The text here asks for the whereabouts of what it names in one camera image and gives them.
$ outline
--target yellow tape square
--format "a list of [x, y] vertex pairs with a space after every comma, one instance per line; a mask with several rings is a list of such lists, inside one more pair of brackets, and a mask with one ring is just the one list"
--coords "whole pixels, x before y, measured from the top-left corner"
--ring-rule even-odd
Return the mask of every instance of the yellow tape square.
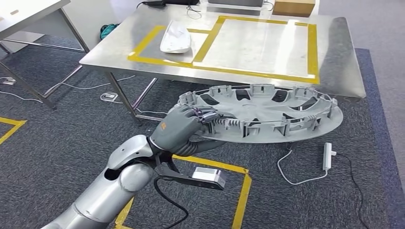
[[303, 27], [308, 28], [307, 74], [309, 77], [294, 76], [294, 75], [288, 75], [288, 74], [266, 73], [266, 72], [260, 72], [260, 71], [247, 71], [247, 70], [223, 68], [223, 67], [211, 67], [211, 66], [202, 65], [201, 62], [203, 61], [204, 57], [207, 55], [210, 47], [212, 46], [215, 38], [217, 37], [219, 31], [221, 30], [221, 28], [226, 20], [253, 21], [253, 22], [273, 23], [273, 24], [281, 24], [281, 25], [288, 24], [287, 21], [265, 20], [265, 19], [256, 19], [256, 18], [246, 18], [246, 17], [224, 16], [224, 15], [219, 16], [218, 20], [216, 21], [215, 25], [213, 26], [213, 28], [211, 30], [188, 29], [189, 32], [205, 33], [208, 35], [207, 38], [205, 39], [205, 42], [203, 43], [202, 47], [199, 49], [199, 51], [195, 55], [192, 62], [172, 61], [172, 60], [156, 59], [156, 58], [140, 56], [141, 52], [159, 34], [159, 32], [166, 28], [166, 26], [158, 25], [158, 26], [155, 26], [143, 38], [143, 40], [134, 48], [133, 52], [131, 52], [129, 54], [128, 60], [149, 63], [149, 64], [167, 65], [167, 66], [215, 71], [215, 72], [222, 72], [222, 73], [241, 74], [241, 75], [249, 75], [249, 76], [256, 76], [256, 77], [303, 82], [303, 83], [313, 83], [313, 84], [320, 83], [319, 70], [318, 70], [317, 26], [315, 24], [308, 24], [308, 23], [302, 23], [302, 22], [295, 22], [294, 24], [296, 26], [303, 26]]
[[[236, 206], [236, 211], [234, 215], [234, 220], [232, 222], [232, 229], [240, 229], [242, 227], [242, 221], [243, 221], [243, 216], [245, 214], [245, 208], [247, 204], [247, 198], [249, 197], [249, 191], [250, 191], [250, 186], [252, 185], [252, 179], [249, 176], [249, 170], [239, 167], [239, 166], [234, 166], [218, 161], [212, 161], [208, 159], [203, 159], [199, 157], [194, 157], [194, 156], [189, 156], [189, 157], [181, 157], [181, 156], [176, 156], [173, 155], [173, 158], [183, 160], [183, 161], [189, 161], [201, 165], [206, 165], [206, 166], [212, 166], [212, 167], [218, 167], [226, 170], [231, 170], [237, 173], [242, 173], [245, 175], [243, 183], [242, 183], [242, 188], [241, 188], [241, 193], [239, 196], [238, 204]], [[132, 207], [132, 203], [134, 201], [134, 198], [132, 198], [127, 205], [122, 209], [122, 211], [118, 214], [116, 220], [115, 220], [115, 229], [132, 229], [126, 226], [123, 226], [125, 219], [128, 216], [128, 213]]]
[[5, 135], [0, 137], [0, 144], [2, 144], [4, 141], [6, 141], [12, 134], [14, 134], [14, 132], [16, 132], [26, 122], [27, 121], [17, 121], [17, 120], [0, 117], [0, 123], [5, 123], [5, 124], [14, 126]]

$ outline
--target teal bag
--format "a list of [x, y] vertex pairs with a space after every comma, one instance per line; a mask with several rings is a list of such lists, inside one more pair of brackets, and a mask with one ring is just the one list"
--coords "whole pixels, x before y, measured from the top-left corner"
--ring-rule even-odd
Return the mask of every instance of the teal bag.
[[104, 39], [109, 35], [119, 24], [103, 25], [100, 29], [100, 39]]

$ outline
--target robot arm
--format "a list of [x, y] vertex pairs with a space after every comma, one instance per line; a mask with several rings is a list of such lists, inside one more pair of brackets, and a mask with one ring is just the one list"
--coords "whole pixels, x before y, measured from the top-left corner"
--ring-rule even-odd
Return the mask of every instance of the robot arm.
[[191, 156], [223, 145], [225, 142], [189, 140], [203, 124], [220, 117], [221, 114], [211, 108], [196, 109], [186, 105], [174, 108], [151, 137], [137, 135], [120, 145], [93, 183], [64, 213], [42, 229], [105, 229], [135, 193], [152, 180], [154, 169], [161, 177], [183, 184], [222, 190], [225, 183], [222, 177], [204, 180], [203, 176], [180, 174], [171, 159], [173, 154]]

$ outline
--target carpet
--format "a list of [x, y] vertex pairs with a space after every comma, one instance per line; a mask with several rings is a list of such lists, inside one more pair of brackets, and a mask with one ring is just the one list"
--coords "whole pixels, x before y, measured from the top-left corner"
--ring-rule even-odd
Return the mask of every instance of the carpet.
[[[44, 40], [40, 42], [70, 44], [49, 36], [41, 39]], [[404, 228], [404, 195], [384, 129], [384, 111], [378, 104], [371, 58], [368, 50], [356, 52], [368, 98], [357, 103], [339, 100], [345, 115], [342, 125], [327, 135], [300, 143], [283, 161], [282, 168], [293, 182], [322, 176], [322, 148], [330, 142], [333, 150], [353, 163], [354, 178], [364, 193], [361, 215], [369, 228]], [[27, 47], [6, 57], [4, 62], [45, 91], [74, 69], [82, 56]], [[69, 83], [91, 87], [106, 81], [102, 73], [82, 70]], [[137, 76], [120, 84], [129, 98], [135, 98], [149, 81]], [[207, 87], [158, 80], [140, 109], [167, 111], [178, 95]], [[32, 97], [18, 85], [0, 85], [0, 90]], [[51, 96], [58, 103], [55, 111], [37, 102], [0, 94], [1, 117], [28, 120], [0, 145], [0, 228], [39, 228], [50, 222], [92, 182], [115, 148], [134, 135], [151, 134], [157, 122], [143, 121], [144, 125], [138, 127], [123, 105], [99, 100], [100, 94], [107, 91], [112, 91], [109, 85], [94, 90], [62, 86]], [[334, 157], [326, 178], [292, 186], [282, 178], [276, 165], [287, 152], [286, 144], [228, 143], [197, 156], [249, 169], [252, 185], [242, 228], [363, 228], [357, 215], [360, 193], [351, 180], [349, 162]], [[181, 160], [175, 163], [185, 174], [200, 166]], [[224, 191], [160, 182], [163, 191], [190, 212], [190, 217], [176, 228], [231, 227], [243, 176], [225, 172], [228, 179]], [[124, 226], [158, 229], [182, 216], [149, 184], [135, 196]]]

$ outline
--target stainless steel table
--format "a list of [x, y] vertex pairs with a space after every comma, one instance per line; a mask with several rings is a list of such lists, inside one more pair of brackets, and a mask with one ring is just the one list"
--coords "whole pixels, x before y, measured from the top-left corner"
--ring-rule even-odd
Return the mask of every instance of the stainless steel table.
[[[36, 45], [46, 48], [54, 48], [60, 50], [67, 50], [67, 51], [74, 51], [74, 52], [89, 52], [89, 48], [80, 37], [77, 30], [74, 28], [73, 24], [70, 22], [69, 18], [64, 13], [62, 7], [70, 3], [70, 0], [41, 0], [41, 1], [32, 1], [32, 0], [13, 0], [13, 1], [6, 1], [0, 2], [1, 10], [0, 10], [0, 41], [9, 41], [9, 42], [16, 42], [22, 44], [29, 44], [29, 45]], [[44, 16], [53, 13], [55, 11], [59, 11], [62, 15], [64, 21], [71, 29], [74, 36], [79, 41], [80, 45], [82, 46], [83, 50], [80, 49], [73, 49], [73, 48], [66, 48], [61, 46], [55, 45], [48, 45], [48, 44], [40, 44], [40, 43], [33, 43], [33, 42], [23, 42], [23, 41], [16, 41], [6, 39], [10, 35], [13, 35], [15, 32], [18, 32], [25, 27], [31, 25], [35, 21], [43, 18]], [[73, 76], [76, 72], [78, 72], [82, 66], [78, 66], [74, 69], [70, 74], [68, 74], [62, 82], [67, 81], [71, 76]], [[44, 95], [37, 92], [34, 88], [32, 88], [29, 84], [27, 84], [21, 77], [15, 74], [11, 69], [9, 69], [4, 63], [0, 62], [0, 69], [3, 69], [11, 78], [15, 79], [17, 83], [20, 83], [25, 89], [30, 91], [35, 97], [43, 101], [46, 105], [51, 108], [55, 108], [55, 104], [48, 100], [48, 97], [58, 88], [54, 87], [52, 90], [48, 91]]]
[[[206, 84], [272, 83], [311, 86], [322, 93], [364, 98], [347, 21], [342, 17], [310, 18], [243, 15], [202, 8], [201, 18], [188, 17], [185, 6], [159, 10], [141, 5], [80, 63], [107, 72], [124, 104], [136, 117], [138, 107], [157, 78]], [[191, 32], [192, 50], [166, 54], [159, 44], [171, 20]], [[130, 73], [153, 80], [131, 104], [113, 73]]]

